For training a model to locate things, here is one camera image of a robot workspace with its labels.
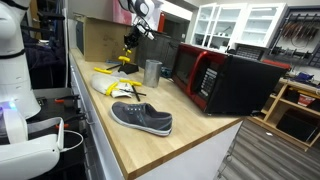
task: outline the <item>white cabinet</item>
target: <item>white cabinet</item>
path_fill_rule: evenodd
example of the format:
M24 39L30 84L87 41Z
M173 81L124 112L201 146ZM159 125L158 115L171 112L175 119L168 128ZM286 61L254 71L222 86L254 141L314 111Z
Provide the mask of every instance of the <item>white cabinet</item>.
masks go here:
M216 12L215 10L216 3L200 6L190 44L204 46L204 39L210 35L209 26L212 20L215 19L213 17Z
M285 3L250 4L236 43L268 47L286 7Z
M200 6L191 44L224 51L240 27L245 3Z

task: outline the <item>stainless steel cup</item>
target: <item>stainless steel cup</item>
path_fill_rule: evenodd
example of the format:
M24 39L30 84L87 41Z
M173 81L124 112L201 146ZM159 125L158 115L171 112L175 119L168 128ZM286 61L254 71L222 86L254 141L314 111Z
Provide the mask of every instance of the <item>stainless steel cup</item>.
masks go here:
M143 85L158 87L162 62L148 59L144 68Z

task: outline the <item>sneaker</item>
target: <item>sneaker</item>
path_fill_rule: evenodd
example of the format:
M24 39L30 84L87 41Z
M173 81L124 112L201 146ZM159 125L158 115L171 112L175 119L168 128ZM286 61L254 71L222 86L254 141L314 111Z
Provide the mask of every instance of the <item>sneaker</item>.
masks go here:
M111 115L119 124L147 131L159 136L171 132L172 116L170 113L157 112L150 104L125 104L116 102L111 107Z

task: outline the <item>black microwave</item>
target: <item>black microwave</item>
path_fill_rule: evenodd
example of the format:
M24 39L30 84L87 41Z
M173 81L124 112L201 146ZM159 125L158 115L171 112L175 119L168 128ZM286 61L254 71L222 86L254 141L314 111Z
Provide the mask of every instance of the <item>black microwave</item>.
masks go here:
M261 111L286 69L188 44L178 47L172 79L207 114Z

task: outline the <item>microwave handle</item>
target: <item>microwave handle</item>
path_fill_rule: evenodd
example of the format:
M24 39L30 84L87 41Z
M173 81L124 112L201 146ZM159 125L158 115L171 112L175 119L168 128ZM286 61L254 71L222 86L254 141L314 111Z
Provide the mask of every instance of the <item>microwave handle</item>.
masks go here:
M193 85L194 77L195 77L196 72L197 72L197 70L198 70L198 66L199 66L201 60L202 60L207 54L208 54L208 51L202 51L202 52L198 55L197 60L196 60L196 62L194 63L194 66L193 66L193 68L192 68L192 70L191 70L191 75L190 75L189 83L188 83L188 85L187 85L187 93L188 93L189 95L192 95L192 90L191 90L191 88L192 88L192 85Z

